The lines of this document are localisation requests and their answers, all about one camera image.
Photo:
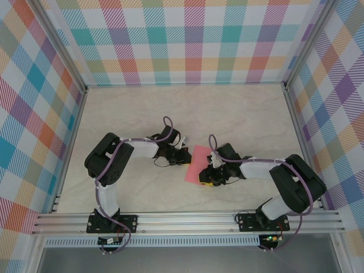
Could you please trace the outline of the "pink paper sheet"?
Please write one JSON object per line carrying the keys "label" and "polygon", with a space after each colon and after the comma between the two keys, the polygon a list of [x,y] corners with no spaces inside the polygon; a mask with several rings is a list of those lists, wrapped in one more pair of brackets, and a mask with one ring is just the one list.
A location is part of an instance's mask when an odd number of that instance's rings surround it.
{"label": "pink paper sheet", "polygon": [[199,174],[208,166],[207,156],[209,156],[211,152],[209,147],[195,145],[192,153],[192,162],[188,165],[185,175],[186,182],[201,185]]}

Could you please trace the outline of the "grey metal shelf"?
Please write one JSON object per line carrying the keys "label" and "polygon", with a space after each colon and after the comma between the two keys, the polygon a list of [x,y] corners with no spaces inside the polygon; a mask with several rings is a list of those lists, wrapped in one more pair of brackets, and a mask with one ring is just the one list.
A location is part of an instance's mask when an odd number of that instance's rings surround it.
{"label": "grey metal shelf", "polygon": [[342,273],[330,254],[264,253],[248,247],[47,248],[37,273]]}

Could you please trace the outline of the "wide aluminium mounting rail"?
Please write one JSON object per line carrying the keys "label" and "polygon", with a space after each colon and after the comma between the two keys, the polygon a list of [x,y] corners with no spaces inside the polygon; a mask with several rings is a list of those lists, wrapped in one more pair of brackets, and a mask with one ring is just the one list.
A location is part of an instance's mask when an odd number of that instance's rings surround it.
{"label": "wide aluminium mounting rail", "polygon": [[[137,215],[138,224],[133,235],[227,235],[227,234],[268,234],[269,231],[240,232],[234,220],[236,211],[202,212],[144,212],[124,213]],[[52,213],[39,215],[32,235],[66,236],[96,235],[86,233],[86,224],[92,213]],[[287,216],[290,231],[283,234],[342,233],[344,223],[335,210],[315,209],[304,217]]]}

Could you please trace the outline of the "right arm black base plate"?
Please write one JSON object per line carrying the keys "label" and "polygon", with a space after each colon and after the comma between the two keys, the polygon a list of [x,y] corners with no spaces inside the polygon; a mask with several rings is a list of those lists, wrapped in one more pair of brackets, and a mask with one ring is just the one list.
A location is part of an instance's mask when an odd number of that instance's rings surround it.
{"label": "right arm black base plate", "polygon": [[236,216],[240,232],[248,231],[290,231],[288,217],[280,216],[275,220],[257,216],[256,213],[240,213]]}

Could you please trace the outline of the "thin aluminium wall rail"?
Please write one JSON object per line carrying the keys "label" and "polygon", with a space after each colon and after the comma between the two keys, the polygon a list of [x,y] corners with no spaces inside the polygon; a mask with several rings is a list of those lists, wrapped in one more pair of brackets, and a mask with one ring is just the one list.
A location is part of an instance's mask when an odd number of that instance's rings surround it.
{"label": "thin aluminium wall rail", "polygon": [[141,87],[170,87],[170,86],[230,86],[230,85],[279,85],[281,88],[285,87],[285,82],[218,82],[218,83],[172,83],[172,84],[131,84],[131,85],[88,85],[87,90],[90,89],[111,89],[111,88],[141,88]]}

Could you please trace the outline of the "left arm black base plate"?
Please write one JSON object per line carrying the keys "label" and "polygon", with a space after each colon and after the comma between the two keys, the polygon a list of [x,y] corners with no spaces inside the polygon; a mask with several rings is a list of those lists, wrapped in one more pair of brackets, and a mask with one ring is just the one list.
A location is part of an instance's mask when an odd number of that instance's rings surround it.
{"label": "left arm black base plate", "polygon": [[[120,214],[113,217],[115,221],[125,225],[131,233],[137,231],[138,216],[137,215],[125,215]],[[103,217],[100,214],[91,214],[86,224],[86,233],[88,234],[106,234],[106,233],[127,233],[127,230],[121,225],[116,224],[114,221]]]}

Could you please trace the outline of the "aluminium side rail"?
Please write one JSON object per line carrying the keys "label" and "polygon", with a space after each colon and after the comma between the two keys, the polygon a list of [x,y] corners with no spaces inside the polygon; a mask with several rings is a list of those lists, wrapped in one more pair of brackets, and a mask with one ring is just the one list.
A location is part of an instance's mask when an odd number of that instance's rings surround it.
{"label": "aluminium side rail", "polygon": [[80,104],[79,111],[78,111],[78,114],[77,114],[77,118],[76,118],[75,123],[74,123],[73,128],[72,128],[72,134],[71,134],[69,146],[67,147],[67,150],[66,150],[66,153],[65,153],[65,159],[64,159],[63,164],[62,164],[60,176],[56,180],[56,184],[55,184],[55,187],[54,187],[52,195],[51,195],[51,202],[50,202],[50,204],[49,204],[49,206],[48,206],[48,208],[46,210],[47,213],[52,213],[53,212],[53,207],[55,206],[56,199],[62,193],[65,178],[66,178],[67,171],[68,171],[69,164],[70,164],[71,157],[72,157],[72,152],[73,152],[73,149],[74,149],[74,146],[75,146],[77,133],[78,133],[78,130],[79,130],[79,127],[80,127],[82,114],[84,112],[84,108],[85,108],[85,104],[86,104],[86,100],[87,100],[87,96],[88,96],[88,91],[89,90],[86,89],[84,91],[84,94],[82,95],[82,100],[81,100],[81,104]]}
{"label": "aluminium side rail", "polygon": [[291,116],[291,120],[292,120],[292,124],[293,124],[293,128],[295,129],[295,133],[297,136],[297,140],[300,146],[300,150],[303,156],[303,159],[306,161],[306,163],[313,169],[315,170],[314,166],[312,165],[312,161],[310,158],[310,154],[308,151],[308,147],[307,147],[307,143],[305,141],[304,138],[304,133],[303,133],[303,129],[300,127],[299,124],[299,119],[298,119],[298,115],[295,112],[295,108],[292,102],[292,98],[291,95],[288,91],[288,88],[285,86],[285,84],[282,84],[282,91],[284,94],[284,98],[288,107],[288,111],[289,114]]}

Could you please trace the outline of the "aluminium frame post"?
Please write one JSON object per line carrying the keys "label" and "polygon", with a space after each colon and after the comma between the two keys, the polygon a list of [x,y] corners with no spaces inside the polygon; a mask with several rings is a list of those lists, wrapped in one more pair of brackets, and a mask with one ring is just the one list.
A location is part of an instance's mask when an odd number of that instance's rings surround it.
{"label": "aluminium frame post", "polygon": [[42,6],[39,0],[26,0],[26,2],[31,8],[32,12],[35,14],[38,21],[40,22],[50,42],[52,43],[56,52],[62,59],[72,79],[75,81],[77,87],[80,88],[83,93],[86,93],[87,92],[86,84],[83,81],[78,69],[76,68],[70,54],[68,53],[66,46],[64,45],[60,35],[58,34],[52,21],[47,15],[45,8]]}
{"label": "aluminium frame post", "polygon": [[283,92],[290,90],[339,2],[340,0],[312,0],[313,7],[304,19],[304,32],[299,34],[301,41],[282,80]]}

